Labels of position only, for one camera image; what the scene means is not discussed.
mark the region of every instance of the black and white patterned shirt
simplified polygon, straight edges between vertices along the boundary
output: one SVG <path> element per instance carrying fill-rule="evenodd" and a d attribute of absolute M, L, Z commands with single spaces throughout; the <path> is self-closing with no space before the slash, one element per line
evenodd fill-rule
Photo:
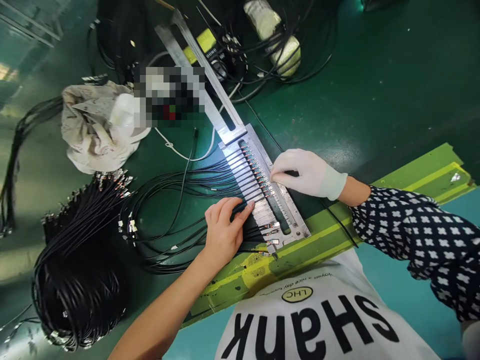
<path fill-rule="evenodd" d="M 360 238 L 388 256 L 407 260 L 417 280 L 430 279 L 436 298 L 459 321 L 480 319 L 480 229 L 439 208 L 429 196 L 371 186 L 351 208 Z"/>

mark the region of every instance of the person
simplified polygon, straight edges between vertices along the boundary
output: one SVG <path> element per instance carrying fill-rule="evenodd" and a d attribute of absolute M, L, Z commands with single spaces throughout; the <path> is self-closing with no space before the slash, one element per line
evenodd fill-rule
<path fill-rule="evenodd" d="M 299 176 L 286 174 L 297 171 Z M 339 200 L 352 212 L 360 239 L 408 261 L 418 280 L 460 322 L 468 360 L 480 359 L 480 229 L 415 192 L 363 184 L 338 173 L 313 152 L 290 149 L 273 164 L 271 181 L 311 196 Z M 160 359 L 195 300 L 235 256 L 250 203 L 230 221 L 238 198 L 206 212 L 204 249 L 186 271 L 133 322 L 109 359 Z M 439 359 L 365 277 L 353 249 L 301 276 L 267 286 L 240 301 L 215 359 Z"/>

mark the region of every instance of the yellow label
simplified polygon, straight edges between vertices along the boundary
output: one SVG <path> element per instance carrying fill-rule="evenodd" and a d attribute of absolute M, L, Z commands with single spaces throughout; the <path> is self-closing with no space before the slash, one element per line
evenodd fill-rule
<path fill-rule="evenodd" d="M 281 298 L 287 303 L 299 303 L 311 297 L 313 293 L 314 291 L 311 287 L 302 286 L 286 291 Z"/>
<path fill-rule="evenodd" d="M 213 48 L 215 43 L 217 42 L 215 40 L 215 36 L 212 34 L 210 29 L 206 29 L 204 32 L 198 35 L 196 40 L 200 44 L 200 47 L 203 50 L 204 54 L 206 54 L 207 51 Z M 191 65 L 195 64 L 195 62 L 197 61 L 197 58 L 195 57 L 194 52 L 192 51 L 190 46 L 187 46 L 185 49 L 183 49 L 183 53 L 185 54 L 186 58 L 188 59 Z"/>

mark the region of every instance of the white string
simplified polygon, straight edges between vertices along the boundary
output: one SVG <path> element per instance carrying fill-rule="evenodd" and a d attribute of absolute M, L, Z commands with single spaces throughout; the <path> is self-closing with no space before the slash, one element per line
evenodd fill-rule
<path fill-rule="evenodd" d="M 230 95 L 228 95 L 228 98 L 231 99 L 233 95 L 235 95 L 235 93 L 237 92 L 237 90 L 239 89 L 241 83 L 239 82 L 237 85 L 235 85 L 235 87 L 233 88 L 232 92 L 230 93 Z M 220 109 L 218 110 L 219 113 L 222 112 L 222 110 L 224 109 L 224 106 L 222 105 L 220 107 Z M 165 146 L 167 148 L 170 148 L 173 150 L 173 152 L 175 152 L 175 154 L 177 154 L 178 156 L 180 156 L 181 158 L 184 158 L 185 160 L 188 160 L 189 158 L 186 157 L 186 156 L 183 156 L 181 153 L 179 153 L 177 151 L 177 149 L 174 148 L 174 144 L 172 142 L 170 142 L 166 137 L 165 135 L 163 135 L 160 130 L 158 130 L 157 128 L 155 128 L 156 132 L 160 134 L 160 136 L 163 138 L 163 140 L 165 140 Z M 214 142 L 215 142 L 215 128 L 213 128 L 211 130 L 211 142 L 210 142 L 210 147 L 208 148 L 207 152 L 205 153 L 205 155 L 203 155 L 202 157 L 199 157 L 198 159 L 191 159 L 190 161 L 200 161 L 200 160 L 203 160 L 205 159 L 208 155 L 210 155 L 210 152 L 212 151 L 213 147 L 214 147 Z"/>
<path fill-rule="evenodd" d="M 200 2 L 200 4 L 203 6 L 203 8 L 206 10 L 206 12 L 208 13 L 208 15 L 211 16 L 211 18 L 218 24 L 219 27 L 222 27 L 222 24 L 220 23 L 220 21 L 217 20 L 217 18 L 210 12 L 209 8 L 204 4 L 204 2 L 202 0 L 198 0 Z"/>

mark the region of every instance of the bare hand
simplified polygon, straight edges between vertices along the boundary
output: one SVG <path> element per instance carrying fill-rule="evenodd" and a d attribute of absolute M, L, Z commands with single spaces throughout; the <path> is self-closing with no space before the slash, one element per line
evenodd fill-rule
<path fill-rule="evenodd" d="M 202 253 L 216 271 L 220 271 L 233 259 L 244 239 L 242 227 L 254 209 L 255 202 L 250 201 L 230 222 L 232 211 L 241 203 L 242 199 L 238 197 L 225 197 L 205 212 L 208 229 Z"/>

